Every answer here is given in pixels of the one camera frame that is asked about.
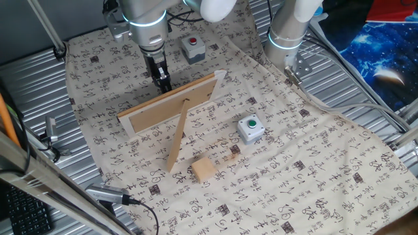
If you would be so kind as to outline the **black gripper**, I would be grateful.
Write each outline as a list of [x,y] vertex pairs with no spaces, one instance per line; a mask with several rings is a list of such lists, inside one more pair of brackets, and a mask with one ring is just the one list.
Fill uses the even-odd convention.
[[164,47],[159,48],[140,48],[143,53],[144,60],[148,72],[152,76],[153,83],[162,92],[166,93],[172,90],[170,83],[170,74],[167,69],[167,60]]

